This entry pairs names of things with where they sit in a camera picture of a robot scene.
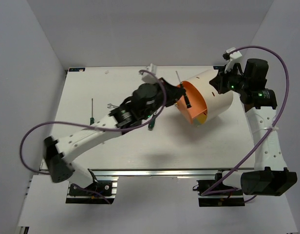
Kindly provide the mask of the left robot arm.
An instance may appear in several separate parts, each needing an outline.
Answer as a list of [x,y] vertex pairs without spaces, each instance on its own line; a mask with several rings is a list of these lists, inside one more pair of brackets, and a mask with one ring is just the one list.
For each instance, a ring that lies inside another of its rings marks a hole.
[[163,78],[154,84],[144,83],[89,128],[59,139],[45,138],[43,157],[52,182],[68,180],[80,186],[85,194],[93,194],[97,189],[93,173],[78,166],[74,160],[91,148],[138,128],[143,120],[158,113],[161,106],[172,106],[185,93],[181,85],[173,86]]

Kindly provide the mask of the white cylindrical drawer cabinet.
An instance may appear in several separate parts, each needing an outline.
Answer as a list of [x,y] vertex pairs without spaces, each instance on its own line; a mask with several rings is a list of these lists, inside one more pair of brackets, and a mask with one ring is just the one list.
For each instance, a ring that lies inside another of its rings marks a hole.
[[218,71],[212,68],[185,80],[195,86],[203,96],[207,105],[206,122],[225,112],[233,102],[233,93],[231,91],[225,94],[218,94],[209,84],[209,81],[216,77],[217,73]]

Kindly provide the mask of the orange top drawer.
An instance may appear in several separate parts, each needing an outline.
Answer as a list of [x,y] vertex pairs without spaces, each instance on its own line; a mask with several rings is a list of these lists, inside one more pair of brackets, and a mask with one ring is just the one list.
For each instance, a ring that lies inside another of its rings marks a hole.
[[184,81],[182,84],[186,90],[186,94],[191,103],[191,108],[186,108],[184,97],[181,97],[181,99],[176,103],[176,107],[180,111],[180,113],[185,117],[185,119],[190,124],[193,124],[193,120],[197,116],[207,116],[207,105],[203,96],[200,94],[200,92],[195,86],[193,86],[188,81]]

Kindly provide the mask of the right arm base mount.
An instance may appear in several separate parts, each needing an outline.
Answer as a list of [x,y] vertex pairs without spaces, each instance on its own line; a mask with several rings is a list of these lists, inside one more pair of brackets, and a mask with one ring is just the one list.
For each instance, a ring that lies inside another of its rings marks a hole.
[[197,184],[192,187],[198,193],[198,203],[200,207],[243,207],[245,206],[244,196],[241,190],[237,190],[223,183],[212,189],[207,195],[202,195],[208,188],[222,178],[222,172],[218,171],[211,177],[197,180]]

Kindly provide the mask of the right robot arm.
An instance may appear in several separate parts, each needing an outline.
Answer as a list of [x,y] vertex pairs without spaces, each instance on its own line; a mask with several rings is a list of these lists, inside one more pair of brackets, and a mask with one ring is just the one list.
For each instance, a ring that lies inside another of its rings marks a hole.
[[239,94],[253,137],[253,149],[233,169],[204,191],[226,194],[231,188],[245,195],[281,196],[297,182],[297,174],[288,170],[281,153],[276,123],[282,111],[277,111],[275,92],[266,88],[268,62],[247,60],[245,70],[235,63],[232,68],[221,66],[209,84],[219,94],[233,91]]

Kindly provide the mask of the yellow drawer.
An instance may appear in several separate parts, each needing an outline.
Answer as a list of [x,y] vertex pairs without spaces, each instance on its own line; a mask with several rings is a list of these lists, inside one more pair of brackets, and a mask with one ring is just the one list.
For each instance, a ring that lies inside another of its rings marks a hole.
[[193,124],[196,125],[196,126],[200,126],[200,125],[204,124],[206,120],[207,120],[207,116],[205,116],[205,115],[197,116],[193,120]]

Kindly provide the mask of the large green-handled screwdriver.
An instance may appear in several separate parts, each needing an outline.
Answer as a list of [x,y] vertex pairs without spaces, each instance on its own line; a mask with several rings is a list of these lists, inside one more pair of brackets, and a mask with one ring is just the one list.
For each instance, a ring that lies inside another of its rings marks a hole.
[[156,120],[156,115],[157,115],[157,112],[154,112],[152,117],[151,117],[151,120],[150,122],[148,123],[148,130],[149,131],[152,131],[154,129],[154,126],[155,126],[155,120]]

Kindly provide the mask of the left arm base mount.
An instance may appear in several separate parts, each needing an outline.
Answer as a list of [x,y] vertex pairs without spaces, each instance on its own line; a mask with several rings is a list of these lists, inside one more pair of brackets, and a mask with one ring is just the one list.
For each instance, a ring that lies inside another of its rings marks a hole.
[[69,184],[66,203],[112,205],[116,191],[116,179],[99,178],[98,181],[86,188],[81,188],[75,184]]

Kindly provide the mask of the small precision screwdriver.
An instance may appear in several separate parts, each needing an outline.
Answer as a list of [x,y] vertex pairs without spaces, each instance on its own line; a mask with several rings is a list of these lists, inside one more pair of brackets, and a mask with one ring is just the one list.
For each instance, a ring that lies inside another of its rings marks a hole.
[[185,88],[184,88],[184,86],[183,86],[183,84],[182,84],[182,81],[181,81],[181,79],[180,79],[180,76],[179,76],[178,71],[175,71],[175,72],[176,72],[176,75],[177,75],[177,78],[178,78],[178,81],[179,81],[179,85],[180,85],[180,87],[184,90],[183,96],[184,96],[186,108],[189,109],[189,108],[191,108],[191,103],[190,103],[190,101],[189,101],[189,99],[188,99],[188,96],[187,96],[187,94],[186,94],[186,90],[185,90]]

